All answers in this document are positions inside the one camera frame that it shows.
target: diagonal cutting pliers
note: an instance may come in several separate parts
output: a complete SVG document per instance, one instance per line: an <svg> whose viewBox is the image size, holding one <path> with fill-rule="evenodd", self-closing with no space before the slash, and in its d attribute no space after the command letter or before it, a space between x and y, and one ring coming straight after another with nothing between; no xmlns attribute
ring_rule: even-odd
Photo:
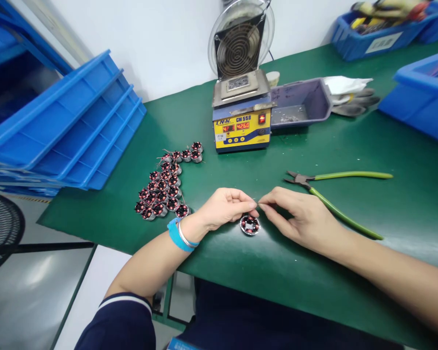
<svg viewBox="0 0 438 350"><path fill-rule="evenodd" d="M317 196L325 205L326 207L337 217L339 217L342 221L344 221L346 224L352 226L353 228L359 230L361 233L364 233L365 235L382 240L383 236L380 236L376 232L373 232L370 229L367 229L366 227L360 225L359 223L355 222L354 220L347 217L344 213L342 213L339 209L337 209L331 202L329 202L326 198L321 195L314 187L312 187L309 184L309 181L317 181L317 180L325 180L330 178L337 178L337 177L350 177L350 176L361 176L361 177L374 177L374 178L380 178L380 179L389 179L392 178L393 175L386 174L386 173L376 173L376 172L360 172L360 171L354 171L354 172L343 172L343 173L333 173L333 174L325 174L325 175L316 175L316 176L306 176L298 173L294 173L291 171L287 171L287 173L293 177L292 180L284 179L287 182L300 185L308 190L311 194Z"/></svg>

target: gray plastic tray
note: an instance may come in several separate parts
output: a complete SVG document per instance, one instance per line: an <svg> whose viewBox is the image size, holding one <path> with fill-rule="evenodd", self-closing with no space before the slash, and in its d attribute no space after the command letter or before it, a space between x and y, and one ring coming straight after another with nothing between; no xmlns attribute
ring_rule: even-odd
<svg viewBox="0 0 438 350"><path fill-rule="evenodd" d="M329 89L322 78L298 81L271 89L271 129L308 126L331 114Z"/></svg>

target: dark clothing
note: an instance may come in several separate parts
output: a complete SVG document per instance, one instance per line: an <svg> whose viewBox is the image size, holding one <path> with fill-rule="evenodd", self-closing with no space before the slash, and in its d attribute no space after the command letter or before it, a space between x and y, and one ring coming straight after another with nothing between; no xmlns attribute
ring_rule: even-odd
<svg viewBox="0 0 438 350"><path fill-rule="evenodd" d="M339 323L214 283L195 280L195 286L196 317L178 338L200 349L402 349ZM101 303L75 349L155 348L148 302L121 293Z"/></svg>

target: yellow control panel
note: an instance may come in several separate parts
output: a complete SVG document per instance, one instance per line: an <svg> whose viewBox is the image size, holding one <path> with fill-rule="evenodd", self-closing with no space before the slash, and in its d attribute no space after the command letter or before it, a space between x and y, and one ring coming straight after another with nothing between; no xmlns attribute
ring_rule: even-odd
<svg viewBox="0 0 438 350"><path fill-rule="evenodd" d="M264 148L271 136L271 109L263 109L213 121L216 151Z"/></svg>

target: navy sleeve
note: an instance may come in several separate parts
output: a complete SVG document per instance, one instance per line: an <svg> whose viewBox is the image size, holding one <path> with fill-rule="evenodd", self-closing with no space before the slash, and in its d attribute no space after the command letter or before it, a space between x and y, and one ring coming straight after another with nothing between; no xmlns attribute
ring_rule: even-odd
<svg viewBox="0 0 438 350"><path fill-rule="evenodd" d="M104 299L75 350L156 349L149 302L133 293Z"/></svg>

